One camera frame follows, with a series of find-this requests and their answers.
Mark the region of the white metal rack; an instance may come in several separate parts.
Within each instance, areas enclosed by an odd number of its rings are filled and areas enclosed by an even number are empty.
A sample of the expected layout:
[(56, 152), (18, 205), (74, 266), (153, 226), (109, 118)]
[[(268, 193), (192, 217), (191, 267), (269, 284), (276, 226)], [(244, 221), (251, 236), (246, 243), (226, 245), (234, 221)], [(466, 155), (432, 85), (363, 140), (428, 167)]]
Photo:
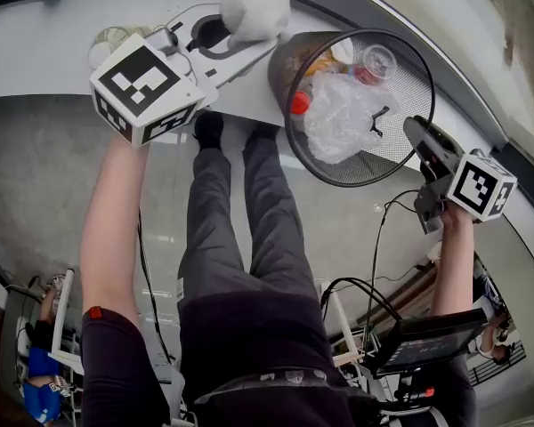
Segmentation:
[(72, 372), (84, 375), (81, 357), (79, 355), (79, 343), (75, 329), (66, 329), (65, 317), (69, 304), (69, 295), (75, 277), (75, 271), (67, 269), (63, 279), (59, 305), (55, 317), (51, 351), (48, 356), (56, 360)]

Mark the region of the yellow liquid plastic bottle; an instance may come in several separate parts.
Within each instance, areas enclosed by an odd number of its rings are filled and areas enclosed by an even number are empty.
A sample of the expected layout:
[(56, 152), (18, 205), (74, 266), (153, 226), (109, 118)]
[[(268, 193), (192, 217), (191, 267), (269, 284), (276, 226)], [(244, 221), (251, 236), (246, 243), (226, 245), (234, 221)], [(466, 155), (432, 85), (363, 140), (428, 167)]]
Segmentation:
[(97, 69), (124, 41), (137, 34), (147, 36), (152, 29), (146, 26), (111, 26), (97, 34), (88, 53), (89, 65)]

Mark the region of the black mesh waste basket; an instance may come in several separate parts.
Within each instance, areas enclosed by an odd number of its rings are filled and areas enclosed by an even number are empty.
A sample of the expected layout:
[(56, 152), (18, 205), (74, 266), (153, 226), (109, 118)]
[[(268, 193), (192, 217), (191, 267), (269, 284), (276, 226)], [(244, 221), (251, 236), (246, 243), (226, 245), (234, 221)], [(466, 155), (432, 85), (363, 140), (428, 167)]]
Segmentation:
[[(310, 152), (303, 125), (291, 117), (290, 106), (293, 94), (306, 78), (306, 69), (332, 45), (346, 39), (353, 41), (353, 47), (359, 51), (372, 44), (381, 44), (394, 54), (397, 70), (385, 86), (400, 105), (400, 112), (377, 119), (377, 129), (383, 132), (379, 147), (363, 149), (338, 164), (327, 164), (317, 160)], [(268, 66), (268, 81), (283, 115), (290, 148), (315, 177), (337, 187), (369, 185), (399, 170), (415, 154), (403, 131), (404, 120), (420, 116), (431, 122), (435, 111), (435, 86), (425, 58), (401, 36), (383, 29), (295, 34), (273, 52)]]

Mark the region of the white stand frame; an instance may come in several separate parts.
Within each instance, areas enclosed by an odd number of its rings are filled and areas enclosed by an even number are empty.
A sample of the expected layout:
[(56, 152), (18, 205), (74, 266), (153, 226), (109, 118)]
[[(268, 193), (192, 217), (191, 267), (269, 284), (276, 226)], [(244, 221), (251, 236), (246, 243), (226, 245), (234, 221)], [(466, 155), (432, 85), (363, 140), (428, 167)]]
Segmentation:
[(323, 320), (326, 320), (331, 311), (339, 325), (339, 331), (329, 339), (333, 363), (349, 383), (357, 380), (356, 385), (361, 387), (371, 376), (368, 362), (381, 349), (381, 343), (372, 325), (354, 325), (346, 315), (339, 292), (343, 288), (355, 286), (364, 294), (369, 293), (366, 282), (323, 279), (320, 282), (320, 305)]

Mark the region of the person's right black shoe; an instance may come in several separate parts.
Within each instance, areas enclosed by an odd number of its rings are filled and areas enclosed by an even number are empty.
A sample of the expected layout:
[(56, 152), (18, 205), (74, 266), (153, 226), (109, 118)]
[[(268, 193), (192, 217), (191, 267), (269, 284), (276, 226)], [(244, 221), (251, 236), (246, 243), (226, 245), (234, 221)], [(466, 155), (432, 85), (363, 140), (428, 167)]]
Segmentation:
[(247, 144), (258, 139), (275, 141), (280, 127), (267, 123), (258, 123), (247, 139)]

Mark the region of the white window sill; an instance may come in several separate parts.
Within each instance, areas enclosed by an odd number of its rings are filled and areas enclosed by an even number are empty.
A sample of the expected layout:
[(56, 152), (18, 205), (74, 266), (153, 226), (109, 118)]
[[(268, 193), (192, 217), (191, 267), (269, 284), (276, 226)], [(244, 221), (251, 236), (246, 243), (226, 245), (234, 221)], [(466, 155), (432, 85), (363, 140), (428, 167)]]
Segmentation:
[[(0, 7), (0, 97), (88, 94), (88, 52), (111, 26), (167, 23), (195, 4), (220, 0), (33, 0)], [(433, 121), (465, 149), (501, 149), (495, 109), (426, 34), (383, 0), (291, 0), (290, 33), (381, 28), (413, 45), (436, 86)]]

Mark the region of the person's left black shoe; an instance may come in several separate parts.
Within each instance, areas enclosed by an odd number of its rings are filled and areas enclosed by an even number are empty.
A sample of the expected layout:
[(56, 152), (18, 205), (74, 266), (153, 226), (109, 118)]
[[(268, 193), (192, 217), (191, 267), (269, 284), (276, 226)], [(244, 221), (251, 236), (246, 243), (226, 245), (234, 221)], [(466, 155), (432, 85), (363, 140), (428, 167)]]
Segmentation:
[(198, 142), (199, 150), (220, 149), (223, 127), (224, 121), (221, 113), (207, 111), (200, 114), (195, 121), (193, 133)]

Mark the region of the person's grey trousers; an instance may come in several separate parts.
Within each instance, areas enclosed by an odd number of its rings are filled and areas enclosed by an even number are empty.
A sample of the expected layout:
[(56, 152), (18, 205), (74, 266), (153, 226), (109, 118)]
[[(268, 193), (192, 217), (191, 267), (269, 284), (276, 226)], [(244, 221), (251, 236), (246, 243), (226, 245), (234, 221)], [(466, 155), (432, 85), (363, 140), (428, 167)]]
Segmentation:
[(181, 318), (225, 310), (253, 321), (318, 328), (318, 296), (277, 143), (246, 143), (242, 157), (250, 268), (244, 268), (231, 224), (231, 164), (221, 149), (199, 151), (188, 202), (187, 247), (178, 272)]

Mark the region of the yellow snack wrapper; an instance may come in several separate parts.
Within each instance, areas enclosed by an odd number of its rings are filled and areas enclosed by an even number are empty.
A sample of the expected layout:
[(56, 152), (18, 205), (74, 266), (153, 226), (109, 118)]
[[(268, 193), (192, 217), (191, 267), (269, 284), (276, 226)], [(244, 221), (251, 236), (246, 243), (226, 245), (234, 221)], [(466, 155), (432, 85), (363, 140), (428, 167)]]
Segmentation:
[(306, 76), (313, 76), (317, 72), (338, 72), (340, 63), (333, 57), (330, 50), (323, 52), (312, 64), (306, 69)]

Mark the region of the red bottle cap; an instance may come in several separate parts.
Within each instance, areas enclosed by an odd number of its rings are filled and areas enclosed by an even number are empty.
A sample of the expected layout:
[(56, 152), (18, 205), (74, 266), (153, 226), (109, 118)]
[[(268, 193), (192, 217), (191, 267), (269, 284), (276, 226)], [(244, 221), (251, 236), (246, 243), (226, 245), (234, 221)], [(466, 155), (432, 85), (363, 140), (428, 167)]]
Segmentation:
[(311, 101), (310, 94), (304, 91), (296, 91), (291, 100), (290, 112), (297, 116), (304, 115), (311, 106)]

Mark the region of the person's black shoe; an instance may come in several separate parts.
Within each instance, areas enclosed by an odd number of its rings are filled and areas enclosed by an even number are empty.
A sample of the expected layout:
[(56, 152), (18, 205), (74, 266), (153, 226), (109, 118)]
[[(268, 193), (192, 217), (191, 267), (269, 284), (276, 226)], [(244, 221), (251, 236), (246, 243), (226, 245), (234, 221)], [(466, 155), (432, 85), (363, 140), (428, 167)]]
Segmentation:
[(247, 144), (258, 139), (275, 141), (280, 127), (267, 123), (258, 123), (247, 139)]
[(224, 121), (221, 113), (207, 111), (200, 114), (195, 121), (193, 133), (198, 142), (199, 150), (220, 149), (223, 127)]

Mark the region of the person's dark shirt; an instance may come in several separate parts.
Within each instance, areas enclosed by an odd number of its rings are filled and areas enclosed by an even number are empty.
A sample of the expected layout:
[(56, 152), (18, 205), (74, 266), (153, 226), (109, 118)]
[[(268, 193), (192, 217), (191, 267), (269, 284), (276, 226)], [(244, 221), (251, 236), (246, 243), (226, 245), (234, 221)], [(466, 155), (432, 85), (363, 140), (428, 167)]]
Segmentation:
[[(166, 398), (139, 329), (83, 317), (84, 427), (165, 427)], [(376, 427), (376, 400), (335, 368), (324, 326), (225, 310), (181, 319), (183, 398), (202, 427)]]

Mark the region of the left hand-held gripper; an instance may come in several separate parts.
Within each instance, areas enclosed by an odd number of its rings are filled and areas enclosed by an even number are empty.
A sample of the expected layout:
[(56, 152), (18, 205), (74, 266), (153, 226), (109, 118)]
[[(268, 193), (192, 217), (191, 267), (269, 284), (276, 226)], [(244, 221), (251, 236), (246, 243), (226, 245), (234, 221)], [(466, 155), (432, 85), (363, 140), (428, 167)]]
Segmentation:
[[(219, 4), (195, 4), (167, 26), (148, 36), (132, 34), (90, 76), (96, 112), (135, 148), (187, 124), (217, 100), (217, 88), (279, 42), (241, 43), (224, 52), (205, 48), (225, 38)], [(197, 48), (188, 55), (178, 40)]]

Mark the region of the person's left forearm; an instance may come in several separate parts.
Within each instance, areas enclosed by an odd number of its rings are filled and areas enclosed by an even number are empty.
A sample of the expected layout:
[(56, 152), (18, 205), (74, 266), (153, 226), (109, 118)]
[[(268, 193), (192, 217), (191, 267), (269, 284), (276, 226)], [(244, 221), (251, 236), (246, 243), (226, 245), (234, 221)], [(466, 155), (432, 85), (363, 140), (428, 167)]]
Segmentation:
[(85, 217), (80, 248), (83, 310), (102, 307), (138, 324), (134, 271), (138, 211), (149, 148), (110, 142)]

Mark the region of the black monitor screen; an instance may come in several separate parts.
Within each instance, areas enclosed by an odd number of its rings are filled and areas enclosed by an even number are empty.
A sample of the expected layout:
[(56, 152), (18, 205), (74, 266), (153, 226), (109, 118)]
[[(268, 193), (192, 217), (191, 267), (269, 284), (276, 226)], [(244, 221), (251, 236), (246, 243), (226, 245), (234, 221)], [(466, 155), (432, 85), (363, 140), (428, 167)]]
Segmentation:
[(402, 319), (368, 361), (373, 375), (396, 375), (442, 362), (466, 352), (486, 325), (481, 309), (415, 319)]

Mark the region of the white cloth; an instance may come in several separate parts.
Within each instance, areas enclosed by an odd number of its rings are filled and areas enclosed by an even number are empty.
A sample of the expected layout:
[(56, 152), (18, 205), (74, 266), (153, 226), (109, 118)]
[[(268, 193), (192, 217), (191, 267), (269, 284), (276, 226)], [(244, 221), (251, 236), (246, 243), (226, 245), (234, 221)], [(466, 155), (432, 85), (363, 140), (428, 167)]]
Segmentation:
[(277, 38), (286, 30), (291, 7), (290, 0), (222, 0), (220, 11), (232, 48)]

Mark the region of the black monitor mount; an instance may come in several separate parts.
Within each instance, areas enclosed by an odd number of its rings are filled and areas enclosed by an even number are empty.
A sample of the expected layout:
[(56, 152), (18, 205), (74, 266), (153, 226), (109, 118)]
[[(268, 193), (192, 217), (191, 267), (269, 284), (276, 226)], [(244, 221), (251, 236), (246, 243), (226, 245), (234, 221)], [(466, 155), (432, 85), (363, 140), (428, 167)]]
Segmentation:
[(405, 372), (377, 378), (374, 389), (378, 412), (389, 418), (417, 415), (432, 408), (435, 388), (415, 383), (414, 374)]

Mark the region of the clear plastic cup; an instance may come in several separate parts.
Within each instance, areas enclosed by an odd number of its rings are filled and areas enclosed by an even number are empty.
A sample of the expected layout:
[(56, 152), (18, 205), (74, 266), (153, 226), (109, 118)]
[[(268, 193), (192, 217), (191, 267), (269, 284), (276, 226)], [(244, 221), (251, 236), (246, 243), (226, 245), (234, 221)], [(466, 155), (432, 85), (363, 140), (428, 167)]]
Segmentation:
[(381, 44), (368, 46), (362, 54), (366, 71), (376, 80), (384, 81), (395, 75), (397, 60), (394, 54)]

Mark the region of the person's right forearm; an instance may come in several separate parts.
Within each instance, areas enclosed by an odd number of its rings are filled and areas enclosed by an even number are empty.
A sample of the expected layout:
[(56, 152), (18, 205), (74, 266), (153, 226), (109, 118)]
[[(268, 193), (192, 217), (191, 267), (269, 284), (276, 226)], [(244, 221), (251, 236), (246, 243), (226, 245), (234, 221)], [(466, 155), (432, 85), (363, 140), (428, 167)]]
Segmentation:
[(473, 218), (459, 205), (448, 202), (441, 220), (441, 258), (429, 310), (433, 317), (473, 306)]

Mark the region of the clear plastic bag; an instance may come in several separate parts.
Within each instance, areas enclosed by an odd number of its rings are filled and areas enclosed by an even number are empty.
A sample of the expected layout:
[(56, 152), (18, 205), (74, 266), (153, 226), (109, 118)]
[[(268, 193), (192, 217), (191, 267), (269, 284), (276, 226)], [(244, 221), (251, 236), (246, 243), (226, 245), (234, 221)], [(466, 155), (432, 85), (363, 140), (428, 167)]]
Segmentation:
[(315, 73), (311, 95), (303, 129), (310, 152), (327, 164), (338, 164), (363, 149), (379, 147), (383, 132), (373, 127), (375, 120), (400, 110), (386, 88), (365, 85), (347, 74)]

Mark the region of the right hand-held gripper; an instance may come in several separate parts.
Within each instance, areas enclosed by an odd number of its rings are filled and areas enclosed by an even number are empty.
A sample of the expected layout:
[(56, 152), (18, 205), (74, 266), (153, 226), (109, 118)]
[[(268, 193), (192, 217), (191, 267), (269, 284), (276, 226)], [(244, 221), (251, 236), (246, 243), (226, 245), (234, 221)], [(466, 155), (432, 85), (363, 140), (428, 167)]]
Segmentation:
[(479, 151), (463, 154), (452, 137), (420, 116), (407, 117), (403, 131), (420, 158), (425, 177), (414, 202), (424, 233), (442, 227), (448, 202), (465, 209), (477, 222), (502, 215), (517, 186), (515, 176)]

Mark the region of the brown wooden board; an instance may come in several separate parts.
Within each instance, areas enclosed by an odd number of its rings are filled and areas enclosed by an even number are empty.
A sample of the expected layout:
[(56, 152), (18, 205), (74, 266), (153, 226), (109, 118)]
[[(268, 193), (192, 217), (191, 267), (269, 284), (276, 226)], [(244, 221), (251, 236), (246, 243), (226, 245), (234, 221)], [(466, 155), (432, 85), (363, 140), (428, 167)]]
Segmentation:
[[(418, 264), (385, 297), (403, 318), (423, 317), (430, 308), (437, 276), (437, 266), (429, 262)], [(358, 332), (366, 324), (368, 295), (352, 283), (341, 283), (336, 289), (348, 325)], [(378, 338), (382, 338), (394, 325), (392, 316), (376, 301), (372, 302), (370, 325)]]

